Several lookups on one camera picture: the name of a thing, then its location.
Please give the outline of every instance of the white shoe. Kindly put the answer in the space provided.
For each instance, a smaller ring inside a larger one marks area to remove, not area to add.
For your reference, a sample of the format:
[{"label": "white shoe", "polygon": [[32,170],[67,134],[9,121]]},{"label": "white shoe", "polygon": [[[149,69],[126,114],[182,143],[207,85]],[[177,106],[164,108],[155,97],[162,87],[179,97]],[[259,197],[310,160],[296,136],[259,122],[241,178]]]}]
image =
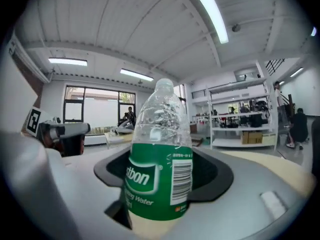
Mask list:
[{"label": "white shoe", "polygon": [[294,149],[295,148],[295,144],[293,144],[293,143],[288,143],[286,146],[288,148],[290,148],[290,149]]}]

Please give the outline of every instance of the clear plastic bottle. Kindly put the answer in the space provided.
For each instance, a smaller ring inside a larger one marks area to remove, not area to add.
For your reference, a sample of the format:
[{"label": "clear plastic bottle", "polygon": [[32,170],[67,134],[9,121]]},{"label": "clear plastic bottle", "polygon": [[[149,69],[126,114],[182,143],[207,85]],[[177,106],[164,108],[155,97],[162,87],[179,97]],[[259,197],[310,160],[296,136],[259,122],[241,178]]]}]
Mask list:
[{"label": "clear plastic bottle", "polygon": [[193,152],[186,110],[169,79],[160,79],[134,129],[124,195],[132,230],[165,234],[187,210]]}]

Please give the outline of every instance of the ceiling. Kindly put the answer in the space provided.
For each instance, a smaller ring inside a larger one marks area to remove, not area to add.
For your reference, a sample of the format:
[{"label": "ceiling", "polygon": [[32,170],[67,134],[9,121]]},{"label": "ceiling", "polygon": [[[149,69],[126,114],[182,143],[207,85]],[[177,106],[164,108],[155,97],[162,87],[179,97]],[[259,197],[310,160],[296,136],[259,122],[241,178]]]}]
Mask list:
[{"label": "ceiling", "polygon": [[[15,27],[44,73],[153,89],[160,78],[204,76],[313,53],[312,26],[291,0],[216,0],[229,42],[221,44],[199,0],[30,0]],[[232,26],[239,24],[239,32]],[[88,61],[50,64],[49,57]],[[153,77],[120,74],[124,68]]]}]

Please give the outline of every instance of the gray floor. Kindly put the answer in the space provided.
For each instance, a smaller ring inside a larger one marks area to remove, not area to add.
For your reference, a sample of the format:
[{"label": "gray floor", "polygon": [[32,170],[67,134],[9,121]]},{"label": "gray floor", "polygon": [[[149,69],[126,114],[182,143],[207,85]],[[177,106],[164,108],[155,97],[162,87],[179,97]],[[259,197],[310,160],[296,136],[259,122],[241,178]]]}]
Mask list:
[{"label": "gray floor", "polygon": [[[280,145],[278,143],[276,151],[274,151],[273,147],[260,147],[260,148],[219,148],[217,150],[241,150],[241,151],[250,151],[257,152],[262,154],[267,154],[271,156],[280,157],[289,161],[292,161],[300,166],[302,166],[307,172],[311,172],[312,169],[312,139],[311,139],[311,125],[313,119],[308,119],[307,126],[309,131],[310,140],[308,143],[303,144],[303,150],[299,150],[299,147],[296,149],[291,149],[286,147],[285,145]],[[194,134],[195,136],[205,137],[203,134]],[[200,145],[202,148],[210,148],[210,141],[205,140],[203,144]],[[84,154],[92,154],[96,152],[101,152],[107,150],[107,146],[93,146],[93,147],[85,147]]]}]

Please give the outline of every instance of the green label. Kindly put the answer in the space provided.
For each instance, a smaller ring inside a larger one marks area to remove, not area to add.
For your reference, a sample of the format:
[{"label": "green label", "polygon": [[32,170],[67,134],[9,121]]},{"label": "green label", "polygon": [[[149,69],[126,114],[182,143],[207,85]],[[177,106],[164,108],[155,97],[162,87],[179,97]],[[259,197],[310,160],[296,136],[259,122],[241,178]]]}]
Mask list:
[{"label": "green label", "polygon": [[150,220],[181,217],[192,189],[192,168],[189,147],[132,144],[124,185],[127,208]]}]

